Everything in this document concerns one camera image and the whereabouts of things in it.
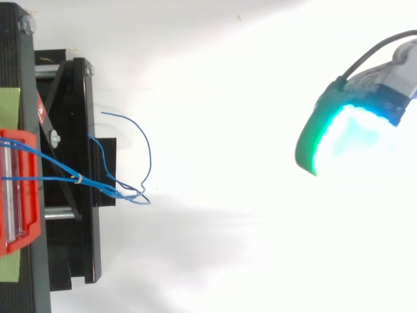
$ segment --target blue wire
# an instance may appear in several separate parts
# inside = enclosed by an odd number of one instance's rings
[[[76,183],[79,181],[81,174],[77,173],[76,171],[74,171],[72,168],[69,168],[68,166],[56,161],[54,158],[51,158],[48,155],[45,155],[44,153],[41,153],[35,149],[33,149],[32,147],[29,147],[28,145],[16,141],[16,140],[11,140],[11,139],[6,139],[6,138],[0,138],[1,141],[4,142],[10,142],[13,143],[14,145],[11,144],[5,144],[5,143],[0,143],[0,147],[8,147],[11,149],[16,149],[16,150],[20,150],[20,151],[25,151],[25,152],[29,152],[29,153],[33,153],[35,155],[38,155],[42,158],[45,158],[46,160],[49,160],[50,162],[58,165],[59,167],[61,167],[64,171],[66,171],[67,173],[69,173],[70,175],[73,175],[74,177],[78,178],[78,179],[69,179],[69,178],[63,178],[63,177],[2,177],[2,179],[4,180],[11,180],[11,181],[23,181],[23,180],[55,180],[55,181],[67,181],[67,182],[71,182],[71,183]],[[112,198],[117,198],[117,199],[125,199],[128,200],[130,202],[136,203],[136,204],[141,204],[141,205],[147,205],[150,204],[150,201],[145,198],[148,202],[143,203],[143,202],[138,202],[138,201],[134,201],[133,198],[129,198],[128,196],[124,196],[123,194],[121,194],[116,188],[109,186],[109,185],[105,185],[96,181],[92,181],[86,177],[82,177],[81,180],[81,184],[86,185],[86,186],[91,186],[93,188],[97,188],[99,191],[103,192],[104,194],[107,194],[108,196],[112,197]]]
[[[104,166],[104,169],[105,169],[105,171],[107,173],[107,176],[110,177],[112,180],[114,180],[119,185],[121,185],[124,189],[136,191],[136,194],[135,195],[127,196],[127,197],[129,197],[129,198],[137,198],[137,197],[142,196],[143,193],[146,191],[146,189],[144,189],[142,192],[139,192],[138,189],[136,189],[136,188],[134,188],[132,186],[129,186],[129,185],[125,184],[125,183],[122,183],[121,181],[117,180],[116,177],[114,177],[112,174],[110,174],[110,172],[109,172],[109,170],[107,168],[106,156],[104,154],[104,148],[103,148],[102,144],[96,138],[92,137],[90,134],[87,134],[87,135],[88,135],[88,137],[90,137],[90,139],[92,139],[92,141],[94,141],[99,146],[99,148],[100,148],[100,150],[102,152],[103,166]]]
[[[149,152],[149,171],[148,171],[148,174],[146,175],[146,177],[144,178],[144,180],[142,180],[142,183],[141,183],[141,187],[145,191],[146,188],[145,188],[145,186],[143,186],[143,184],[145,184],[145,181],[148,179],[149,174],[151,174],[151,170],[152,170],[152,153],[151,153],[151,145],[149,143],[148,137],[146,136],[146,134],[142,130],[142,128],[133,119],[130,119],[129,117],[126,117],[126,116],[123,116],[123,115],[119,115],[119,114],[114,114],[114,113],[108,113],[108,112],[102,112],[102,114],[112,115],[112,116],[116,116],[116,117],[121,117],[122,119],[127,119],[128,121],[131,121],[141,131],[143,137],[145,137],[146,143],[148,145],[148,152]]]
[[[151,145],[149,144],[148,137],[146,136],[146,134],[144,133],[142,128],[135,121],[133,121],[132,119],[130,119],[128,117],[125,117],[123,115],[117,115],[117,114],[107,113],[107,112],[102,112],[102,113],[106,114],[106,115],[122,117],[124,119],[127,119],[128,121],[131,121],[133,124],[135,124],[136,127],[138,127],[138,129],[141,131],[142,135],[145,137],[147,145],[148,145],[148,151],[149,151],[149,170],[148,170],[148,173],[147,173],[146,177],[141,182],[141,187],[143,189],[142,192],[140,192],[138,189],[136,189],[136,188],[134,188],[130,185],[127,185],[126,183],[123,183],[123,182],[117,180],[114,176],[112,176],[112,174],[110,174],[110,172],[107,168],[107,164],[106,164],[106,156],[104,154],[104,149],[103,149],[102,145],[100,144],[100,142],[98,140],[96,140],[94,137],[92,137],[90,134],[88,134],[90,139],[92,139],[100,147],[100,150],[101,150],[102,156],[103,156],[103,164],[104,164],[104,168],[106,170],[107,176],[110,177],[115,182],[117,182],[118,184],[120,184],[124,189],[136,191],[135,195],[125,196],[121,192],[119,192],[116,188],[114,188],[112,186],[109,186],[109,185],[106,185],[106,184],[103,184],[103,183],[99,183],[97,181],[92,181],[91,179],[88,179],[84,176],[81,178],[81,174],[79,174],[78,172],[76,172],[72,168],[69,168],[68,166],[58,162],[54,158],[51,158],[50,156],[45,155],[44,153],[42,153],[40,151],[37,151],[36,149],[33,149],[32,147],[29,147],[28,145],[26,145],[22,142],[19,142],[19,141],[16,141],[16,140],[11,140],[11,139],[6,139],[6,138],[0,138],[0,140],[4,141],[4,142],[9,142],[9,144],[0,143],[0,147],[8,147],[8,148],[11,148],[11,149],[16,149],[16,150],[25,151],[25,152],[28,152],[28,153],[33,153],[35,155],[38,155],[38,156],[40,156],[42,158],[45,158],[46,160],[49,160],[50,162],[56,164],[57,166],[62,168],[64,171],[66,171],[70,175],[74,176],[75,178],[64,178],[64,177],[2,177],[2,179],[3,180],[9,180],[9,181],[34,181],[34,180],[65,181],[65,182],[69,182],[69,183],[77,183],[79,180],[81,180],[80,184],[85,185],[85,186],[90,186],[90,187],[93,187],[93,188],[97,188],[99,191],[103,192],[104,194],[107,194],[108,196],[110,196],[112,198],[125,199],[125,200],[128,200],[128,201],[132,202],[132,203],[136,203],[136,204],[140,204],[140,205],[149,205],[149,204],[151,204],[151,201],[143,194],[146,191],[144,183],[148,179],[148,177],[151,173],[151,169],[152,169]],[[139,201],[134,200],[134,199],[136,199],[140,196],[142,196],[147,202],[143,203],[143,202],[139,202]]]

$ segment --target screw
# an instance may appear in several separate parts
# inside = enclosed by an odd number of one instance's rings
[[[85,65],[85,73],[88,77],[93,77],[95,69],[91,64]]]
[[[55,149],[58,147],[58,143],[61,142],[61,137],[58,135],[57,131],[54,129],[50,133],[50,143],[51,146]]]
[[[26,35],[33,35],[36,31],[36,22],[33,16],[30,14],[22,16],[19,22],[19,29]]]

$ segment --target white background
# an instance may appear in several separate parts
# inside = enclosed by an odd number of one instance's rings
[[[297,168],[324,88],[378,41],[417,28],[410,0],[20,1],[36,49],[96,69],[96,134],[151,206],[101,209],[103,276],[53,312],[416,312],[415,120],[410,173],[327,181]],[[396,45],[366,66],[390,60]]]

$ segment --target cable tie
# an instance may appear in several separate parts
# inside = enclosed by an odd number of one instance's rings
[[[78,181],[76,181],[74,184],[76,184],[76,185],[78,185],[78,184],[81,184],[81,182],[83,181],[83,176],[81,175],[81,174],[78,174],[79,175],[79,177],[78,177]]]

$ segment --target led light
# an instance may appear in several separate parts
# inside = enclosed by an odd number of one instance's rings
[[[381,172],[395,150],[395,127],[385,118],[352,104],[330,119],[313,156],[317,175]]]

